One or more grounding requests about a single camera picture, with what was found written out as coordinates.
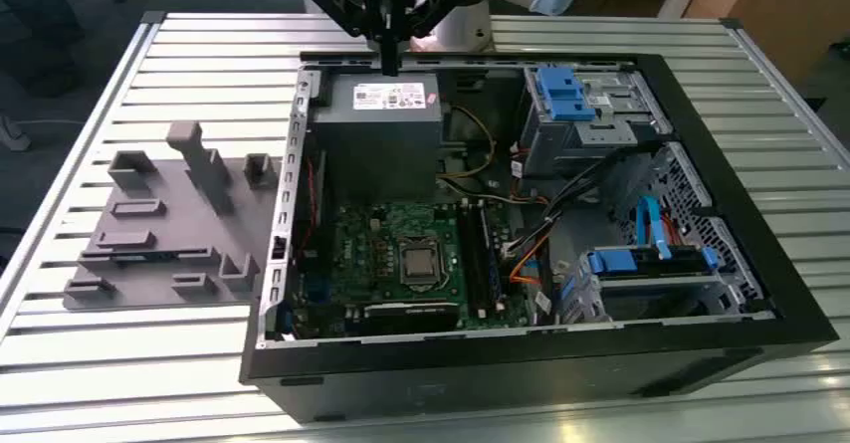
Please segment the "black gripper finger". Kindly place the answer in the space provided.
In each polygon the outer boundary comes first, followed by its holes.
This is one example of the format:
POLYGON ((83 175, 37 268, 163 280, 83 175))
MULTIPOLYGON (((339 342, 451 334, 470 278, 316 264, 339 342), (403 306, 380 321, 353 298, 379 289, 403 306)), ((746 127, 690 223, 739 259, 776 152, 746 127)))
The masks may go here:
POLYGON ((364 37, 380 57, 382 73, 392 74, 392 36, 380 0, 311 0, 352 37, 364 37))
POLYGON ((391 0, 391 75, 400 70, 400 45, 411 38, 423 38, 450 11, 459 4, 459 0, 424 0, 420 5, 414 0, 391 0))

